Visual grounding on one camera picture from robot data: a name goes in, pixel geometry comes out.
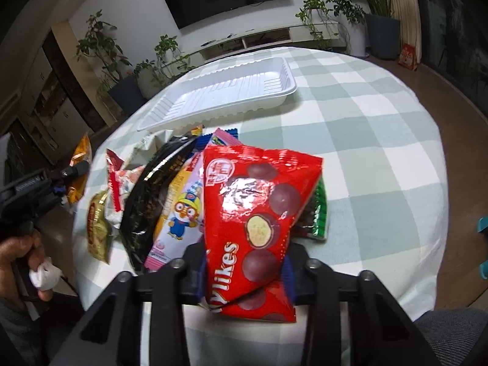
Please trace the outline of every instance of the black snack bag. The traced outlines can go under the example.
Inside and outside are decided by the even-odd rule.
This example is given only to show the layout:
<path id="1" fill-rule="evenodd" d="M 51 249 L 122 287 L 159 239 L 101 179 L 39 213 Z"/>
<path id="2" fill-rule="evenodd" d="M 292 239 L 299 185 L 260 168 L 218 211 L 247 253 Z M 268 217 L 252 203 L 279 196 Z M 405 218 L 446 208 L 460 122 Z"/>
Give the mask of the black snack bag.
<path id="1" fill-rule="evenodd" d="M 189 158 L 198 137 L 171 138 L 146 165 L 125 203 L 120 236 L 136 273 L 144 271 L 144 261 L 153 244 L 153 232 L 169 183 Z"/>

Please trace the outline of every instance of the wooden floor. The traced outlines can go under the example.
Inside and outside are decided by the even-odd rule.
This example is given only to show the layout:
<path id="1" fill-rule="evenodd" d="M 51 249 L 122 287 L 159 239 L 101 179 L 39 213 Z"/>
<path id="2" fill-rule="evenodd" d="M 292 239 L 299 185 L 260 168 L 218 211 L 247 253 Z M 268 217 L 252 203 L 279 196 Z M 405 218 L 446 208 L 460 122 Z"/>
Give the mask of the wooden floor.
<path id="1" fill-rule="evenodd" d="M 439 126 L 447 164 L 450 222 L 437 282 L 437 308 L 474 302 L 488 288 L 478 265 L 488 259 L 488 239 L 476 231 L 488 215 L 488 124 L 453 87 L 429 68 L 411 72 L 370 58 L 407 84 Z"/>

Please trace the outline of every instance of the wooden panel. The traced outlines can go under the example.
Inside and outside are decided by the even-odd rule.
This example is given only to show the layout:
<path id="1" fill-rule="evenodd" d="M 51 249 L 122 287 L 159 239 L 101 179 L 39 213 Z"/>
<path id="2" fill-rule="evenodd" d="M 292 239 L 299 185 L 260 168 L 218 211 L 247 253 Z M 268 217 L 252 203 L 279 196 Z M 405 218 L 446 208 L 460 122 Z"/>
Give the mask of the wooden panel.
<path id="1" fill-rule="evenodd" d="M 422 57 L 422 29 L 417 0 L 391 0 L 393 18 L 400 21 L 401 43 L 415 46 L 417 62 Z"/>
<path id="2" fill-rule="evenodd" d="M 78 41 L 71 26 L 65 21 L 52 26 L 51 30 L 69 68 L 73 72 L 86 96 L 88 96 L 90 102 L 93 104 L 104 122 L 108 126 L 112 126 L 116 120 L 109 109 L 97 99 L 97 89 L 100 85 L 98 77 L 93 72 L 90 63 L 84 56 L 79 60 L 77 59 L 76 45 L 78 44 Z"/>

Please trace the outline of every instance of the snack bag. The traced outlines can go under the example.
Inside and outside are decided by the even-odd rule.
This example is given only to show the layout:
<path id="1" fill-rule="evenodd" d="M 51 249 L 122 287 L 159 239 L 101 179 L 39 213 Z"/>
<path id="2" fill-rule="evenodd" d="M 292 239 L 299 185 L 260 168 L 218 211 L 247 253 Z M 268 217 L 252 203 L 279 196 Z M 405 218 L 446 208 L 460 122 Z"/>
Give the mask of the snack bag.
<path id="1" fill-rule="evenodd" d="M 108 190 L 103 190 L 91 199 L 86 216 L 86 233 L 88 251 L 98 260 L 108 263 L 110 225 L 104 217 L 104 209 L 108 198 Z"/>
<path id="2" fill-rule="evenodd" d="M 106 219 L 115 228 L 119 228 L 124 213 L 125 201 L 129 197 L 132 188 L 144 170 L 144 166 L 139 166 L 130 171 L 121 170 L 120 168 L 124 161 L 112 150 L 108 149 L 106 152 L 106 159 L 108 167 L 108 187 L 110 188 L 110 196 L 106 208 Z"/>
<path id="3" fill-rule="evenodd" d="M 195 168 L 198 157 L 199 153 L 194 154 L 192 157 L 187 159 L 180 171 L 177 173 L 176 177 L 171 183 L 169 183 L 168 194 L 166 195 L 166 200 L 164 201 L 163 211 L 161 212 L 161 216 L 159 217 L 156 228 L 154 229 L 154 241 L 156 241 L 164 223 L 166 223 L 166 220 L 168 220 L 169 214 L 171 213 L 171 208 L 173 206 L 173 201 L 175 200 L 176 196 L 182 192 L 183 186 L 188 181 L 191 172 L 193 172 Z"/>
<path id="4" fill-rule="evenodd" d="M 76 146 L 75 152 L 69 161 L 69 166 L 74 166 L 81 161 L 88 161 L 90 164 L 92 163 L 92 150 L 87 133 L 83 135 L 80 142 Z M 71 182 L 67 191 L 67 198 L 70 205 L 77 203 L 83 196 L 87 179 L 88 174 L 84 174 Z"/>
<path id="5" fill-rule="evenodd" d="M 261 321 L 296 322 L 297 320 L 295 308 L 286 296 L 280 280 L 268 283 L 265 287 L 260 287 L 233 303 L 214 308 L 212 312 Z"/>
<path id="6" fill-rule="evenodd" d="M 169 184 L 190 157 L 197 137 L 173 137 L 148 162 L 129 194 L 120 223 L 120 238 L 137 273 L 153 246 L 153 233 Z"/>
<path id="7" fill-rule="evenodd" d="M 172 132 L 170 130 L 162 130 L 144 136 L 133 147 L 129 157 L 125 159 L 122 165 L 123 168 L 132 170 L 147 164 L 157 151 L 170 140 Z"/>
<path id="8" fill-rule="evenodd" d="M 209 146 L 203 153 L 207 303 L 277 279 L 289 230 L 321 176 L 322 159 L 290 150 Z"/>
<path id="9" fill-rule="evenodd" d="M 190 130 L 190 134 L 194 136 L 201 136 L 203 134 L 203 125 L 198 125 L 192 130 Z"/>
<path id="10" fill-rule="evenodd" d="M 215 138 L 216 136 L 217 137 L 225 137 L 226 139 L 230 139 L 227 135 L 223 135 L 223 132 L 226 132 L 227 134 L 231 135 L 236 140 L 239 140 L 239 133 L 238 133 L 236 128 L 226 129 L 225 131 L 218 128 L 213 134 L 201 135 L 198 138 L 197 144 L 195 145 L 196 151 L 203 151 L 205 149 L 205 147 L 208 145 L 208 143 L 211 141 L 211 139 Z"/>
<path id="11" fill-rule="evenodd" d="M 324 180 L 320 178 L 302 214 L 291 227 L 290 233 L 292 237 L 306 237 L 317 241 L 326 241 L 327 226 L 327 198 Z"/>
<path id="12" fill-rule="evenodd" d="M 409 70 L 417 69 L 417 54 L 413 45 L 407 43 L 403 44 L 402 52 L 398 58 L 398 64 Z"/>
<path id="13" fill-rule="evenodd" d="M 212 135 L 209 144 L 240 144 L 221 129 Z M 158 270 L 172 259 L 182 257 L 185 249 L 197 243 L 203 234 L 203 157 L 193 156 L 188 169 L 190 176 L 182 191 L 172 201 L 170 214 L 158 233 L 144 266 Z"/>

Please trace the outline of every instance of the white plastic tray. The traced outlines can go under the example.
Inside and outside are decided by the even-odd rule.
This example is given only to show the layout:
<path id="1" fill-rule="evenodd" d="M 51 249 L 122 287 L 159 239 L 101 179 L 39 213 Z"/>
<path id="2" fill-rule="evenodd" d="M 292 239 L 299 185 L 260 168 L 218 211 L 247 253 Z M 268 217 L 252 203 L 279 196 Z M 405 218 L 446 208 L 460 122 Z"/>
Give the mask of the white plastic tray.
<path id="1" fill-rule="evenodd" d="M 282 104 L 296 89 L 283 57 L 227 67 L 164 89 L 154 97 L 156 104 L 137 130 L 176 129 L 214 117 L 269 109 Z"/>

